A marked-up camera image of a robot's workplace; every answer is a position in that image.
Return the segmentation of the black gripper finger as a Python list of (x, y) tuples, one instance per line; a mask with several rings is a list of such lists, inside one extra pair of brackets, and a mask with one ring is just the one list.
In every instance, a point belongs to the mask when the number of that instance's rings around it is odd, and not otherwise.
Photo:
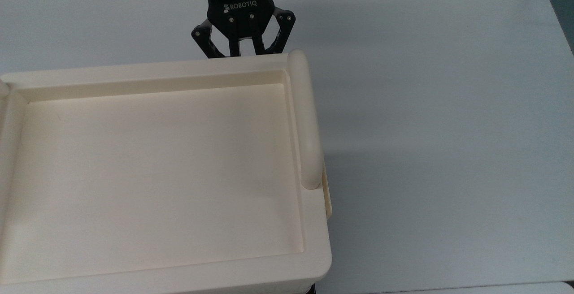
[(197, 43), (197, 45), (203, 51), (203, 53), (210, 59), (240, 57), (240, 43), (236, 26), (230, 24), (230, 26), (226, 26), (224, 29), (219, 29), (219, 31), (224, 35), (224, 37), (227, 38), (230, 52), (229, 56), (226, 56), (221, 51), (219, 51), (219, 49), (211, 40), (213, 24), (211, 24), (209, 21), (205, 21), (202, 24), (197, 25), (192, 31), (192, 37), (195, 43)]
[(262, 38), (266, 26), (261, 25), (257, 14), (252, 14), (252, 42), (256, 55), (280, 54), (284, 51), (296, 17), (293, 12), (278, 7), (274, 8), (273, 16), (278, 23), (279, 30), (273, 43), (266, 48)]

